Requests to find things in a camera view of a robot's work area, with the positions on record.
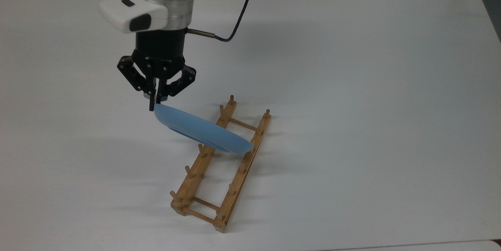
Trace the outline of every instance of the wooden rail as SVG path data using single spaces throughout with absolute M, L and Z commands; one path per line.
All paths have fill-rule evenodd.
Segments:
M 231 117 L 233 115 L 235 107 L 236 102 L 233 99 L 233 96 L 230 96 L 226 107 L 220 105 L 220 118 L 218 119 L 216 125 L 221 126 L 222 128 L 226 128 L 228 123 L 233 123 L 254 131 L 254 137 L 250 141 L 254 145 L 254 147 L 243 156 L 242 161 L 240 162 L 240 166 L 238 167 L 235 177 L 233 178 L 233 181 L 228 185 L 227 195 L 223 199 L 220 207 L 195 197 L 195 194 L 200 186 L 200 182 L 202 182 L 202 178 L 204 177 L 209 163 L 211 163 L 212 157 L 215 153 L 215 149 L 206 145 L 198 145 L 199 155 L 196 157 L 195 162 L 193 163 L 191 168 L 189 166 L 185 167 L 186 178 L 184 178 L 181 187 L 179 187 L 177 192 L 170 192 L 170 195 L 173 198 L 170 206 L 172 207 L 172 209 L 174 209 L 174 211 L 183 216 L 190 214 L 204 221 L 207 221 L 210 224 L 213 224 L 214 228 L 221 233 L 224 233 L 224 231 L 226 230 L 229 218 L 231 216 L 231 213 L 233 212 L 238 196 L 240 195 L 243 182 L 245 182 L 245 178 L 247 178 L 247 174 L 249 173 L 249 169 L 251 168 L 252 162 L 254 160 L 254 157 L 256 156 L 259 145 L 261 144 L 261 140 L 263 140 L 263 136 L 266 132 L 266 129 L 268 128 L 268 124 L 270 123 L 271 118 L 270 110 L 268 109 L 263 114 L 259 125 L 251 126 Z M 198 202 L 215 210 L 214 219 L 191 210 L 189 207 L 192 201 Z

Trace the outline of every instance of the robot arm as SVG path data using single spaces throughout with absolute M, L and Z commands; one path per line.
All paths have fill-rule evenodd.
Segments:
M 134 89 L 144 92 L 150 101 L 149 110 L 153 111 L 155 103 L 175 96 L 195 81 L 196 70 L 185 65 L 183 56 L 186 33 L 231 40 L 248 1 L 245 0 L 233 33 L 227 39 L 188 29 L 193 0 L 104 0 L 99 11 L 121 32 L 136 33 L 134 52 L 131 56 L 123 56 L 117 67 Z M 179 71 L 181 78 L 167 84 Z

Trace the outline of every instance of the black cable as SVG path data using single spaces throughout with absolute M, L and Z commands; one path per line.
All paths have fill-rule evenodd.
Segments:
M 236 21 L 235 28 L 233 28 L 233 32 L 231 32 L 231 35 L 229 38 L 221 38 L 213 33 L 205 32 L 205 31 L 200 31 L 200 30 L 194 30 L 190 28 L 186 28 L 186 33 L 188 34 L 195 34 L 199 36 L 204 36 L 204 37 L 209 37 L 209 38 L 215 38 L 216 40 L 224 41 L 224 42 L 229 42 L 231 39 L 233 39 L 233 36 L 236 33 L 236 30 L 238 29 L 238 26 L 240 25 L 240 21 L 242 20 L 243 13 L 245 12 L 245 9 L 247 8 L 247 4 L 249 3 L 249 0 L 245 0 L 243 3 L 243 8 L 242 11 L 240 11 L 240 16 L 238 16 L 238 21 Z
M 238 29 L 238 26 L 240 25 L 240 21 L 242 20 L 243 13 L 245 12 L 245 9 L 247 8 L 248 3 L 249 3 L 249 0 L 245 0 L 245 3 L 243 3 L 242 11 L 240 12 L 240 16 L 238 16 L 238 21 L 236 21 L 235 28 L 233 28 L 233 32 L 231 33 L 229 38 L 225 39 L 225 38 L 221 38 L 219 36 L 214 36 L 215 39 L 220 40 L 220 41 L 224 41 L 224 42 L 229 42 L 229 41 L 231 41 L 231 39 L 233 39 L 233 36 L 235 35 L 236 30 Z

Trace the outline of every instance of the white table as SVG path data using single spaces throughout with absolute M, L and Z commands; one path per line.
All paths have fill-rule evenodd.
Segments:
M 100 0 L 0 0 L 0 246 L 319 250 L 501 237 L 501 45 L 481 0 L 251 0 L 186 36 L 168 105 L 272 121 L 227 233 L 169 206 L 197 153 L 116 69 Z M 195 0 L 228 35 L 243 0 Z M 200 198 L 238 167 L 221 155 Z

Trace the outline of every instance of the blue plate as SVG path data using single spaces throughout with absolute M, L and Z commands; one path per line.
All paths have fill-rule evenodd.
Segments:
M 172 131 L 214 149 L 243 155 L 254 147 L 227 129 L 176 108 L 155 104 L 154 112 L 158 121 Z

